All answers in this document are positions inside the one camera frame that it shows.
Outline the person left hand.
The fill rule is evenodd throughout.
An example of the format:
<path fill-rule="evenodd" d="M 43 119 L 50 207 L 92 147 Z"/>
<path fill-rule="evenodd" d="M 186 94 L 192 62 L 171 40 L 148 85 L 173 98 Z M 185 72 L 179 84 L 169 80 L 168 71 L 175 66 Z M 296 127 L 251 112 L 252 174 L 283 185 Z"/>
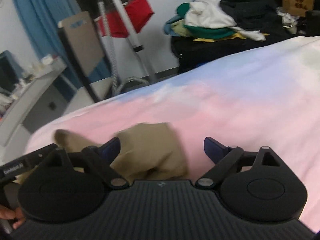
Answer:
<path fill-rule="evenodd" d="M 12 225 L 14 230 L 19 228 L 25 222 L 25 217 L 20 207 L 16 208 L 15 210 L 11 210 L 3 205 L 0 205 L 0 215 L 1 219 L 4 220 L 16 220 L 16 222 Z"/>

